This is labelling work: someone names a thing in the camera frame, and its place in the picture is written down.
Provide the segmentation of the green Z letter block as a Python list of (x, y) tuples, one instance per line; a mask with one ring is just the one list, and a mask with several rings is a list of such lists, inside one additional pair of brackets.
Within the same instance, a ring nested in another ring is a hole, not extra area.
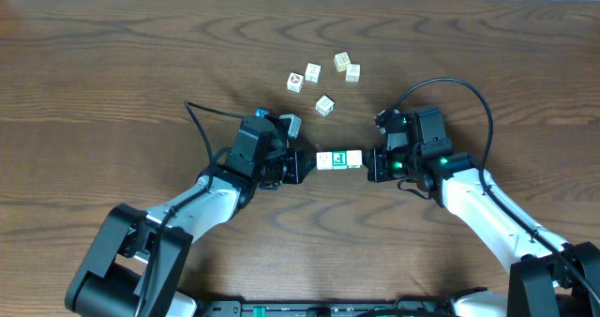
[(349, 169), (358, 169), (363, 165), (363, 156), (361, 150), (347, 151), (347, 167)]

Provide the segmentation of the wooden block with brown drawing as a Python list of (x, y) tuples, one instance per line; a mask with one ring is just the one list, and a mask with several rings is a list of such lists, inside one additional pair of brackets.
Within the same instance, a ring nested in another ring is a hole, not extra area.
[(333, 169), (333, 153), (332, 152), (317, 152), (316, 167), (318, 170)]

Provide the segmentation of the green E letter block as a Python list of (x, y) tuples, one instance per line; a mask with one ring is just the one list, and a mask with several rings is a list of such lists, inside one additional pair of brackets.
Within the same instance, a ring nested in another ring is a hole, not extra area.
[(334, 170), (348, 168), (348, 154), (346, 151), (334, 151), (332, 153), (332, 168)]

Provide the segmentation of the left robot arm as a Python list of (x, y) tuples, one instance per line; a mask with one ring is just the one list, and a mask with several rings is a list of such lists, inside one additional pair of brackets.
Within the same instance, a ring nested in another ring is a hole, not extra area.
[(169, 202), (114, 207), (102, 222), (65, 295), (81, 316), (164, 316), (173, 306), (191, 245), (232, 219), (258, 189), (300, 184), (315, 158), (297, 148), (251, 159), (229, 148), (197, 182)]

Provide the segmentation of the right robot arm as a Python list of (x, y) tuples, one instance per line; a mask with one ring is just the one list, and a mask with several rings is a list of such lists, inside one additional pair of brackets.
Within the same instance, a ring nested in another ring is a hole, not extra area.
[(596, 316), (599, 249), (573, 245), (529, 216), (494, 182), (482, 162), (456, 154), (444, 130), (421, 136), (386, 133), (387, 143), (367, 154), (318, 152), (317, 170), (367, 167), (371, 182), (416, 184), (414, 193), (462, 220), (509, 274), (506, 295), (471, 289), (449, 298), (454, 316)]

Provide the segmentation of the blue X letter block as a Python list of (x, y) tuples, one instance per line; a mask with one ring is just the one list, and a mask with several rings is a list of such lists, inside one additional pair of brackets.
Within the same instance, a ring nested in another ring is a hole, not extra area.
[(255, 115), (259, 117), (266, 117), (268, 114), (270, 114), (270, 111), (267, 109), (257, 108), (255, 110)]

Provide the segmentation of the wooden block with red circle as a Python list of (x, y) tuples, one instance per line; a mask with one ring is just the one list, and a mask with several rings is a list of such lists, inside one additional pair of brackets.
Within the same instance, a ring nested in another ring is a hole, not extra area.
[(287, 89), (295, 93), (300, 93), (304, 84), (304, 76), (291, 72), (286, 82)]

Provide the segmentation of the plain wooden picture block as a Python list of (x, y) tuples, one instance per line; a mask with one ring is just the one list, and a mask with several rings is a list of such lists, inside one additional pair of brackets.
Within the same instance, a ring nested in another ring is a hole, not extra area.
[(360, 80), (361, 66), (359, 64), (348, 64), (346, 67), (345, 81), (357, 83)]

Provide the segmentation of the wooden umbrella picture block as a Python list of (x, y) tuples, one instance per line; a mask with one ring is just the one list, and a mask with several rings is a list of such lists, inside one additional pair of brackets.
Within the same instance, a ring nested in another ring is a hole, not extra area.
[(321, 77), (322, 67), (318, 64), (308, 63), (305, 71), (305, 80), (317, 83)]

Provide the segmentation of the yellow edged wooden block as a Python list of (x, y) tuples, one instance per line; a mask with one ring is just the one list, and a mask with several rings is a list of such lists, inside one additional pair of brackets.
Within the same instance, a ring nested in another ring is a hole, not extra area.
[(337, 72), (345, 71), (347, 66), (351, 63), (351, 59), (347, 52), (336, 53), (334, 55), (334, 65)]

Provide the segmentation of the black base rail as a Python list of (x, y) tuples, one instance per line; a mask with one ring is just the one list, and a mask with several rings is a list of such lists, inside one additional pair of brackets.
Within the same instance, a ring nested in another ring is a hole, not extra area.
[(200, 302), (194, 317), (352, 317), (374, 310), (398, 310), (402, 316), (454, 316), (435, 300), (382, 302)]

